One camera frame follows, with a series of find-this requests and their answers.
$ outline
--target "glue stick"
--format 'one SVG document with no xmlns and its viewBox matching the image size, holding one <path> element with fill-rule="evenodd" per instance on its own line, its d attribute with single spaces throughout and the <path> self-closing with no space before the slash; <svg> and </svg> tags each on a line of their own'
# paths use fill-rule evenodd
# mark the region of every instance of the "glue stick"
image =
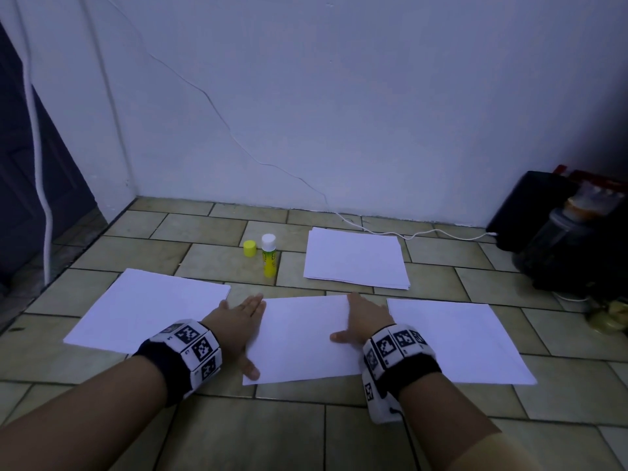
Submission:
<svg viewBox="0 0 628 471">
<path fill-rule="evenodd" d="M 277 251 L 275 235 L 266 234 L 262 237 L 262 259 L 264 260 L 264 276 L 275 277 L 277 274 Z"/>
</svg>

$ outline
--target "white cap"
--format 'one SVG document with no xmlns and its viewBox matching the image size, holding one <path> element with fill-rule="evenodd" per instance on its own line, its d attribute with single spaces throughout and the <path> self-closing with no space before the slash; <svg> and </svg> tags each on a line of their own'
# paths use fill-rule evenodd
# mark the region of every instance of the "white cap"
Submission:
<svg viewBox="0 0 628 471">
<path fill-rule="evenodd" d="M 262 237 L 262 249 L 264 251 L 275 251 L 275 240 L 277 238 L 275 235 L 271 235 L 270 233 L 265 234 Z"/>
</svg>

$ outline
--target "hand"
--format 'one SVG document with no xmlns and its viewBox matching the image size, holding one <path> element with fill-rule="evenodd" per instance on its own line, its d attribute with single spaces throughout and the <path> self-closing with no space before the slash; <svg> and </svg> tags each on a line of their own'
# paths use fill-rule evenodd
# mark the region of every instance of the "hand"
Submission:
<svg viewBox="0 0 628 471">
<path fill-rule="evenodd" d="M 220 301 L 200 323 L 212 331 L 223 353 L 235 357 L 242 373 L 251 380 L 259 379 L 259 370 L 246 358 L 244 346 L 259 329 L 266 310 L 263 295 L 249 296 L 239 306 L 229 309 L 227 301 Z"/>
<path fill-rule="evenodd" d="M 329 339 L 332 342 L 364 345 L 375 332 L 394 324 L 394 319 L 386 306 L 373 304 L 357 292 L 352 292 L 347 298 L 349 299 L 349 329 L 331 334 Z"/>
</svg>

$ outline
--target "glue stick cap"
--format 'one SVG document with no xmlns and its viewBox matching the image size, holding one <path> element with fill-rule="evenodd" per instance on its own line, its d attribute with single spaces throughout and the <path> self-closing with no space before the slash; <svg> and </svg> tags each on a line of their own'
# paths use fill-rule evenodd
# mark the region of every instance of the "glue stick cap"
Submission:
<svg viewBox="0 0 628 471">
<path fill-rule="evenodd" d="M 264 235 L 262 237 L 262 249 L 264 251 L 275 251 L 275 235 L 271 235 L 270 233 Z"/>
<path fill-rule="evenodd" d="M 253 240 L 247 240 L 244 242 L 244 255 L 246 257 L 255 256 L 255 252 L 257 251 L 257 245 Z"/>
</svg>

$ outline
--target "cable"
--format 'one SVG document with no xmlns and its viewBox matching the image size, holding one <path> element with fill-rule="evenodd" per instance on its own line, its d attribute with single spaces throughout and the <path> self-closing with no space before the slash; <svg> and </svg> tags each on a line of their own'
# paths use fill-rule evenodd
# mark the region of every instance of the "cable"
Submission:
<svg viewBox="0 0 628 471">
<path fill-rule="evenodd" d="M 35 94 L 33 93 L 33 85 L 31 83 L 31 45 L 28 41 L 26 33 L 26 25 L 22 18 L 20 5 L 18 0 L 13 0 L 18 13 L 20 22 L 20 30 L 24 38 L 25 54 L 22 59 L 22 77 L 24 81 L 24 94 L 26 95 L 26 107 L 28 109 L 28 118 L 31 122 L 31 132 L 33 134 L 33 153 L 35 157 L 35 190 L 37 197 L 42 205 L 44 217 L 46 219 L 46 227 L 43 236 L 43 283 L 44 286 L 50 284 L 50 247 L 52 241 L 52 211 L 46 198 L 43 188 L 43 167 L 42 167 L 42 136 L 39 129 L 39 119 L 37 118 L 37 108 L 35 104 Z"/>
<path fill-rule="evenodd" d="M 133 30 L 137 33 L 137 36 L 140 38 L 140 40 L 141 40 L 142 44 L 144 45 L 144 50 L 146 51 L 146 54 L 148 54 L 148 56 L 150 56 L 150 57 L 151 57 L 151 58 L 153 58 L 155 61 L 159 62 L 160 64 L 162 64 L 163 66 L 165 66 L 166 68 L 168 68 L 170 71 L 172 71 L 172 72 L 173 72 L 173 73 L 174 73 L 174 74 L 175 74 L 178 78 L 180 78 L 182 81 L 184 81 L 184 82 L 185 82 L 185 83 L 187 83 L 188 85 L 190 85 L 190 86 L 194 87 L 194 89 L 196 89 L 197 91 L 199 91 L 199 92 L 201 92 L 202 94 L 204 94 L 204 95 L 205 95 L 205 97 L 206 97 L 206 98 L 207 98 L 207 100 L 209 101 L 209 104 L 212 106 L 213 110 L 215 111 L 216 115 L 218 115 L 218 117 L 220 118 L 220 120 L 222 121 L 222 123 L 225 125 L 225 127 L 227 127 L 227 132 L 229 133 L 229 136 L 231 137 L 232 141 L 234 141 L 234 142 L 238 145 L 238 147 L 240 147 L 240 149 L 242 149 L 242 150 L 243 150 L 243 151 L 244 151 L 244 152 L 245 152 L 245 153 L 246 153 L 249 157 L 251 157 L 251 159 L 252 159 L 255 163 L 257 163 L 257 164 L 259 164 L 259 165 L 262 165 L 262 166 L 265 166 L 265 167 L 273 167 L 273 168 L 276 168 L 277 170 L 282 171 L 283 173 L 285 173 L 285 174 L 287 174 L 287 175 L 291 176 L 292 178 L 296 178 L 297 180 L 300 180 L 300 181 L 302 181 L 303 183 L 305 183 L 305 184 L 307 185 L 307 187 L 309 187 L 310 189 L 314 190 L 316 193 L 318 193 L 319 195 L 321 195 L 321 196 L 323 197 L 323 199 L 325 200 L 325 205 L 327 206 L 327 208 L 328 208 L 328 209 L 329 209 L 332 213 L 334 213 L 334 214 L 338 215 L 338 216 L 340 217 L 340 219 L 342 219 L 342 221 L 344 221 L 344 222 L 346 222 L 346 223 L 348 223 L 348 224 L 350 224 L 350 225 L 352 225 L 352 226 L 354 226 L 354 227 L 357 227 L 357 228 L 359 228 L 359 229 L 361 229 L 361 230 L 364 230 L 364 231 L 366 231 L 366 232 L 369 232 L 369 233 L 371 233 L 371 234 L 373 234 L 373 235 L 397 235 L 398 237 L 403 238 L 403 239 L 406 239 L 406 240 L 411 240 L 412 238 L 414 238 L 414 237 L 415 237 L 415 236 L 417 236 L 417 235 L 424 235 L 424 234 L 427 234 L 427 233 L 432 233 L 432 232 L 434 232 L 434 231 L 440 231 L 441 233 L 443 233 L 443 234 L 445 234 L 445 235 L 447 235 L 447 236 L 449 236 L 449 237 L 451 237 L 451 238 L 454 238 L 454 239 L 457 239 L 457 240 L 462 240 L 462 241 L 473 241 L 473 240 L 476 240 L 476 239 L 482 238 L 483 236 L 487 236 L 487 235 L 490 235 L 490 236 L 491 236 L 491 235 L 492 235 L 491 233 L 488 233 L 488 232 L 487 232 L 487 233 L 483 233 L 483 234 L 481 234 L 480 236 L 476 236 L 476 237 L 474 237 L 474 238 L 459 238 L 459 237 L 457 237 L 457 236 L 454 236 L 454 235 L 449 234 L 449 233 L 448 233 L 448 232 L 446 232 L 446 231 L 443 231 L 443 230 L 438 229 L 438 228 L 434 228 L 434 229 L 431 229 L 431 230 L 428 230 L 428 231 L 420 231 L 420 232 L 417 232 L 417 233 L 413 234 L 411 237 L 406 237 L 406 236 L 401 235 L 401 234 L 399 234 L 399 233 L 396 233 L 396 232 L 394 232 L 394 231 L 390 231 L 390 232 L 386 232 L 386 233 L 375 233 L 374 231 L 371 231 L 370 229 L 365 228 L 365 227 L 363 227 L 363 226 L 361 226 L 361 225 L 356 225 L 353 221 L 347 220 L 345 217 L 343 217 L 340 213 L 336 212 L 336 211 L 335 211 L 335 210 L 331 207 L 331 205 L 329 204 L 329 201 L 327 201 L 327 196 L 326 196 L 326 194 L 325 194 L 325 193 L 323 193 L 323 192 L 322 192 L 322 191 L 320 191 L 319 189 L 316 189 L 316 188 L 314 188 L 313 186 L 311 186 L 311 185 L 310 185 L 310 184 L 309 184 L 309 183 L 308 183 L 308 182 L 307 182 L 304 178 L 299 177 L 299 175 L 294 175 L 294 174 L 292 174 L 292 173 L 288 172 L 287 170 L 284 170 L 283 168 L 281 168 L 281 167 L 279 167 L 279 166 L 277 166 L 277 165 L 274 165 L 274 164 L 271 164 L 271 163 L 265 163 L 265 162 L 262 162 L 262 161 L 260 161 L 260 160 L 257 160 L 257 158 L 255 158 L 255 157 L 254 157 L 254 156 L 253 156 L 253 155 L 252 155 L 252 154 L 251 154 L 251 153 L 250 153 L 250 152 L 249 152 L 246 148 L 244 148 L 244 146 L 240 143 L 240 141 L 238 141 L 238 139 L 236 139 L 236 137 L 233 135 L 233 132 L 231 131 L 231 127 L 229 126 L 229 124 L 227 123 L 227 121 L 224 119 L 224 117 L 222 116 L 222 114 L 221 114 L 221 113 L 218 111 L 218 109 L 216 108 L 216 105 L 214 104 L 214 101 L 212 101 L 212 98 L 210 97 L 210 95 L 209 95 L 209 94 L 208 94 L 208 93 L 207 93 L 204 89 L 200 88 L 199 86 L 195 85 L 193 82 L 191 82 L 191 81 L 187 80 L 186 78 L 184 78 L 181 74 L 179 74 L 177 71 L 175 71 L 175 69 L 174 69 L 174 68 L 170 67 L 167 63 L 165 63 L 165 62 L 164 62 L 164 61 L 162 61 L 161 59 L 157 58 L 154 54 L 152 54 L 152 53 L 148 50 L 148 46 L 146 45 L 146 41 L 145 41 L 144 37 L 142 36 L 142 33 L 141 33 L 138 29 L 137 29 L 137 27 L 133 24 L 133 22 L 130 20 L 130 18 L 129 18 L 129 17 L 128 17 L 128 16 L 127 16 L 127 15 L 126 15 L 123 11 L 122 11 L 122 9 L 121 9 L 118 5 L 116 5 L 116 4 L 114 3 L 114 1 L 113 1 L 113 0 L 107 0 L 107 1 L 111 4 L 111 6 L 113 6 L 113 7 L 114 7 L 114 8 L 118 11 L 118 13 L 120 13 L 120 14 L 121 14 L 121 15 L 125 18 L 125 20 L 127 20 L 127 22 L 131 25 L 131 27 L 133 28 Z"/>
<path fill-rule="evenodd" d="M 589 299 L 591 299 L 591 296 L 587 296 L 584 299 L 567 299 L 565 297 L 562 297 L 560 294 L 558 294 L 557 292 L 552 292 L 552 294 L 554 294 L 557 298 L 562 299 L 563 301 L 569 301 L 571 303 L 583 303 L 585 301 L 588 301 Z"/>
</svg>

